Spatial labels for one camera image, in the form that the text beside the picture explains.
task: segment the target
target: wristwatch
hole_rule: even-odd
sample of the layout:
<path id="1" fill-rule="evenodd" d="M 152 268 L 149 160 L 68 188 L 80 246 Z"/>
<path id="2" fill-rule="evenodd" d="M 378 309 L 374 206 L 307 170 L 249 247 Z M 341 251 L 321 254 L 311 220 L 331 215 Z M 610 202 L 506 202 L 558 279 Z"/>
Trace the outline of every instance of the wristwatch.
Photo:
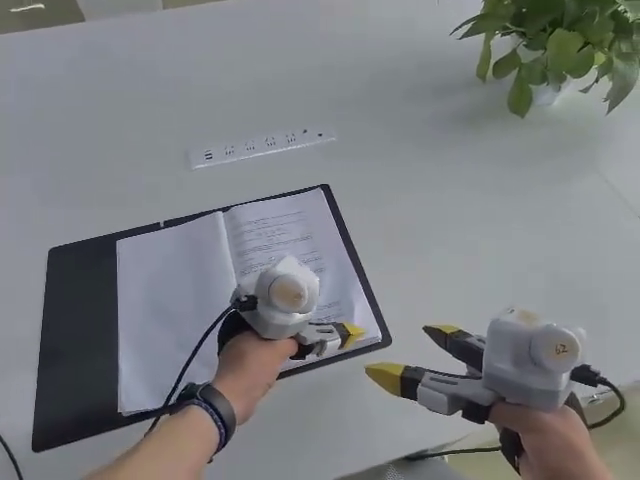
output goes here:
<path id="1" fill-rule="evenodd" d="M 227 398 L 210 383 L 188 383 L 178 394 L 175 402 L 177 413 L 189 405 L 200 407 L 209 414 L 219 432 L 218 449 L 222 450 L 236 431 L 236 414 Z"/>

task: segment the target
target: electrical outlet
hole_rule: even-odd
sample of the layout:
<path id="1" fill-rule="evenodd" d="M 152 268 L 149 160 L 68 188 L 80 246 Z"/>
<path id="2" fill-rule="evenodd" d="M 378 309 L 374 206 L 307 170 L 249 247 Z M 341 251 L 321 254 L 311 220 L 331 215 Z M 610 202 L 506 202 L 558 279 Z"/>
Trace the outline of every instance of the electrical outlet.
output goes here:
<path id="1" fill-rule="evenodd" d="M 336 137 L 326 128 L 299 128 L 277 134 L 254 137 L 249 140 L 229 142 L 218 146 L 189 150 L 192 169 L 209 167 L 221 163 L 235 162 L 294 148 L 308 147 L 330 142 Z"/>

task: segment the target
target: wire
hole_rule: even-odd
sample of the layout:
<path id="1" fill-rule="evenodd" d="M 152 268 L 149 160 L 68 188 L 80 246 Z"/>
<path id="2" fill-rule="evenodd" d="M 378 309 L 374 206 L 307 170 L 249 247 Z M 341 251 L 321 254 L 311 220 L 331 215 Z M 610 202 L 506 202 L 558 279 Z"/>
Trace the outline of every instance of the wire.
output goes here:
<path id="1" fill-rule="evenodd" d="M 200 340 L 198 340 L 198 343 L 196 343 L 196 346 L 193 347 L 193 350 L 189 354 L 189 357 L 187 358 L 187 361 L 184 362 L 184 365 L 182 365 L 182 369 L 180 370 L 180 373 L 176 377 L 176 381 L 173 383 L 173 386 L 171 387 L 171 390 L 169 390 L 169 393 L 167 394 L 167 397 L 164 399 L 164 403 L 162 404 L 162 406 L 158 410 L 156 410 L 156 417 L 153 419 L 153 422 L 151 423 L 151 426 L 149 427 L 149 429 L 147 430 L 145 435 L 148 435 L 149 433 L 151 433 L 153 431 L 153 429 L 156 428 L 156 425 L 158 425 L 158 422 L 160 421 L 160 418 L 165 413 L 168 413 L 169 407 L 171 405 L 171 400 L 173 399 L 173 396 L 178 391 L 178 388 L 180 388 L 180 384 L 182 383 L 182 379 L 184 378 L 184 376 L 187 373 L 187 370 L 189 369 L 189 367 L 193 363 L 193 360 L 196 358 L 196 355 L 198 354 L 198 352 L 200 351 L 200 349 L 204 345 L 204 342 L 207 341 L 207 339 L 209 338 L 211 333 L 213 333 L 213 331 L 220 324 L 220 322 L 222 322 L 225 318 L 227 318 L 229 316 L 230 313 L 234 312 L 235 310 L 236 310 L 236 306 L 235 305 L 231 305 L 231 306 L 225 308 L 224 311 L 218 316 L 218 318 L 216 318 L 213 321 L 213 323 L 211 325 L 209 325 L 209 328 L 207 328 L 205 330 L 205 332 L 202 334 L 202 336 L 200 337 Z"/>
<path id="2" fill-rule="evenodd" d="M 589 430 L 595 430 L 596 428 L 600 428 L 600 427 L 604 427 L 605 425 L 608 425 L 614 419 L 622 415 L 622 412 L 624 412 L 627 408 L 627 401 L 624 398 L 624 395 L 622 394 L 622 392 L 618 387 L 616 387 L 613 383 L 611 383 L 610 380 L 608 380 L 605 377 L 598 376 L 596 383 L 598 385 L 608 387 L 615 394 L 615 396 L 618 398 L 618 407 L 609 415 L 604 417 L 602 420 L 598 420 L 597 422 L 589 425 L 588 426 Z M 421 460 L 428 460 L 430 458 L 440 458 L 448 455 L 464 455 L 468 453 L 495 453 L 495 452 L 500 452 L 501 450 L 502 449 L 499 445 L 495 447 L 463 448 L 459 450 L 443 450 L 441 452 L 414 453 L 411 455 L 407 455 L 406 457 L 404 457 L 404 459 L 409 462 L 419 462 Z"/>
<path id="3" fill-rule="evenodd" d="M 620 389 L 618 389 L 618 387 L 616 387 L 613 383 L 611 383 L 608 379 L 604 377 L 600 377 L 598 379 L 598 383 L 600 385 L 608 387 L 614 393 L 614 395 L 618 398 L 618 407 L 609 415 L 604 417 L 602 420 L 598 420 L 597 422 L 594 422 L 591 425 L 589 425 L 589 430 L 595 430 L 596 428 L 600 428 L 600 427 L 604 427 L 605 425 L 608 425 L 613 420 L 615 420 L 620 415 L 622 415 L 622 412 L 624 412 L 627 408 L 627 401 L 625 400 L 624 395 L 622 394 Z"/>
<path id="4" fill-rule="evenodd" d="M 462 448 L 459 450 L 443 450 L 442 452 L 425 452 L 425 453 L 413 453 L 404 457 L 404 460 L 409 462 L 419 462 L 422 460 L 428 460 L 429 458 L 440 458 L 448 455 L 460 455 L 467 453 L 495 453 L 500 451 L 500 446 L 495 447 L 476 447 L 476 448 Z"/>
<path id="5" fill-rule="evenodd" d="M 18 465 L 18 461 L 11 451 L 11 447 L 9 447 L 9 444 L 5 441 L 2 435 L 0 435 L 0 443 L 2 444 L 2 448 L 4 448 L 4 451 L 7 452 L 7 457 L 9 457 L 9 460 L 11 460 L 11 465 L 13 465 L 13 470 L 16 472 L 16 477 L 18 478 L 18 480 L 24 480 L 22 471 L 20 470 L 20 465 Z"/>

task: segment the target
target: white table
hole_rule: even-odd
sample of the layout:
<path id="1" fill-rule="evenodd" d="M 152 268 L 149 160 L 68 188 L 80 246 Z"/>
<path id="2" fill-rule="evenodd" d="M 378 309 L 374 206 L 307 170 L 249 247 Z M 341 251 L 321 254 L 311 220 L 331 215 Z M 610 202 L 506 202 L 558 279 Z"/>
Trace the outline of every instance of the white table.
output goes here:
<path id="1" fill-rule="evenodd" d="M 511 302 L 584 326 L 593 363 L 634 378 L 640 221 L 601 172 L 637 158 L 640 96 L 607 119 L 578 94 L 509 115 L 477 42 L 448 37 L 476 8 L 237 0 L 0 37 L 0 431 L 28 479 L 77 478 L 145 428 L 30 451 L 48 249 L 321 182 L 394 343 L 279 382 L 210 478 L 324 480 L 469 432 L 363 366 L 456 371 L 420 326 L 483 331 Z M 190 146 L 306 124 L 339 139 L 186 167 Z"/>

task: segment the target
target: human hand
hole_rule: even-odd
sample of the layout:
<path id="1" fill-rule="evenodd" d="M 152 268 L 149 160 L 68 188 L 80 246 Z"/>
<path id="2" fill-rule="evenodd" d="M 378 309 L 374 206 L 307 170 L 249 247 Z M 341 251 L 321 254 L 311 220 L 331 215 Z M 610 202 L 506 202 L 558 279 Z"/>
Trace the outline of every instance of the human hand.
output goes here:
<path id="1" fill-rule="evenodd" d="M 278 378 L 280 367 L 297 349 L 291 338 L 264 340 L 253 331 L 238 335 L 224 347 L 212 384 L 233 406 L 238 425 L 251 418 Z"/>
<path id="2" fill-rule="evenodd" d="M 611 480 L 591 441 L 589 430 L 567 406 L 546 413 L 520 405 L 499 403 L 490 421 L 520 435 L 525 454 L 522 478 L 531 480 Z"/>

